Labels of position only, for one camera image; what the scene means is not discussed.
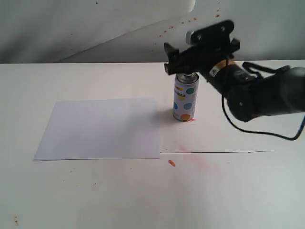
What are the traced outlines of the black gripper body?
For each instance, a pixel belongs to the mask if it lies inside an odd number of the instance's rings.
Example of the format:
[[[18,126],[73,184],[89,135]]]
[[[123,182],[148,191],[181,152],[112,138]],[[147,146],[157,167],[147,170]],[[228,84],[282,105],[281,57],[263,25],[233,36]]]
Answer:
[[[193,72],[209,71],[216,63],[234,58],[233,53],[240,49],[240,41],[232,39],[222,44],[198,44],[189,47],[183,52],[179,51],[176,58],[169,60],[175,67],[176,73],[190,74]]]

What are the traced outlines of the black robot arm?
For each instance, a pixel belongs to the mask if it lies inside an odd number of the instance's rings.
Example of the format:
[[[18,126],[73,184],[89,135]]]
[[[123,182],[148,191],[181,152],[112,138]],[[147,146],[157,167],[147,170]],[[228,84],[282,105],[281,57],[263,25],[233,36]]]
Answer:
[[[304,112],[305,69],[288,65],[270,69],[251,62],[232,61],[240,42],[208,42],[183,52],[164,43],[168,75],[200,73],[226,100],[231,114],[248,122],[260,116]]]

